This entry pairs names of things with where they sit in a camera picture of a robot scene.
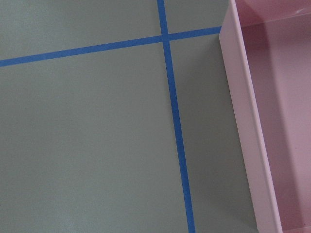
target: blue stripe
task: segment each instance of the blue stripe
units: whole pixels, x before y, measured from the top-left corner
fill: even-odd
[[[62,50],[62,51],[57,51],[57,52],[48,52],[48,53],[42,53],[42,54],[37,54],[37,55],[30,55],[30,56],[25,56],[25,57],[17,57],[17,58],[12,58],[12,59],[1,60],[0,67],[12,66],[12,65],[28,63],[28,62],[43,61],[43,60],[49,60],[49,59],[54,59],[54,58],[60,58],[60,57],[69,57],[69,56],[75,56],[79,54],[86,54],[86,53],[92,53],[92,52],[115,50],[115,49],[132,47],[132,46],[147,45],[147,44],[153,44],[153,43],[159,43],[159,42],[162,42],[162,36],[160,35],[141,38],[141,39],[114,42],[114,43],[109,43],[109,44],[82,47],[82,48],[76,48],[76,49],[70,49],[70,50]]]
[[[161,33],[162,33],[162,38],[163,38],[163,50],[164,50],[167,78],[168,78],[168,83],[169,83],[173,122],[174,122],[174,129],[175,129],[175,138],[176,138],[176,144],[177,144],[181,182],[183,186],[183,193],[184,193],[184,200],[185,200],[188,231],[189,233],[195,233],[192,202],[191,202],[191,195],[190,195],[190,186],[189,186],[187,164],[186,164],[186,156],[185,156],[184,142],[183,142],[183,136],[182,136],[182,131],[181,131],[181,123],[180,123],[178,101],[177,101],[177,92],[176,92],[175,78],[174,78],[174,71],[173,71],[173,61],[172,61],[172,55],[171,55],[168,27],[167,27],[167,22],[166,22],[164,1],[157,0],[157,6],[158,6],[158,11],[159,11]]]
[[[215,27],[215,28],[205,28],[205,29],[187,31],[187,32],[182,32],[182,33],[173,33],[169,35],[169,39],[180,40],[180,39],[192,38],[192,37],[203,36],[203,35],[218,34],[220,32],[220,29],[221,27]]]

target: gray tabletop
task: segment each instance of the gray tabletop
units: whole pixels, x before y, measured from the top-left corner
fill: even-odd
[[[218,34],[201,30],[227,0],[165,1],[168,33],[198,30],[169,55],[159,3],[1,2],[0,232],[257,232]]]

